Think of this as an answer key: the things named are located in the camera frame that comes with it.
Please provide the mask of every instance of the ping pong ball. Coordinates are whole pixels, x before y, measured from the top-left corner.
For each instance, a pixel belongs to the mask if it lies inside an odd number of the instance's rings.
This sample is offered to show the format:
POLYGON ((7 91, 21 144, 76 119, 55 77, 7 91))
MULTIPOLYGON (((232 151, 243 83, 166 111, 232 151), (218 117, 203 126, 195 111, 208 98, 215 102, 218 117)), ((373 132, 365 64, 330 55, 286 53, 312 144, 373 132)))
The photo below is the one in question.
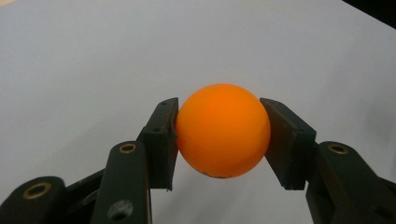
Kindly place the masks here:
POLYGON ((180 108, 177 146, 187 163, 216 178, 242 175, 268 148, 267 112, 249 91, 234 84, 213 84, 193 93, 180 108))

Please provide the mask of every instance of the white surface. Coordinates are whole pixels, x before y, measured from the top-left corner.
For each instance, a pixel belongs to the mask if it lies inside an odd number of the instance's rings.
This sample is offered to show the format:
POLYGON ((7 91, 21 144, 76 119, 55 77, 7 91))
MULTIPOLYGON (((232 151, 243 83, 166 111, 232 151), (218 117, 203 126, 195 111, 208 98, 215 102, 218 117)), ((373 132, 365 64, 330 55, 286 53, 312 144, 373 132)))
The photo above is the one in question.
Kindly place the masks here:
MULTIPOLYGON (((17 1, 0 7, 0 202, 70 185, 135 140, 156 104, 216 82, 283 102, 396 181, 396 31, 342 1, 17 1)), ((312 223, 266 160, 218 180, 177 158, 154 223, 312 223)))

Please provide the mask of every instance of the orange ball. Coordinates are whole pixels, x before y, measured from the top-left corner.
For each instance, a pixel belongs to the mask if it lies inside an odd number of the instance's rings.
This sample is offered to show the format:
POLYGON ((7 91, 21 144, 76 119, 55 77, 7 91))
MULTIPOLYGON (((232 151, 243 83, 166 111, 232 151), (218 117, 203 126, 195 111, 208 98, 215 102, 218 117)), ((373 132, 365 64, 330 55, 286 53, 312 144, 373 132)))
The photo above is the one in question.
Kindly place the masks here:
POLYGON ((233 84, 206 86, 180 108, 177 146, 198 172, 216 178, 242 175, 255 167, 268 148, 267 112, 249 91, 233 84))

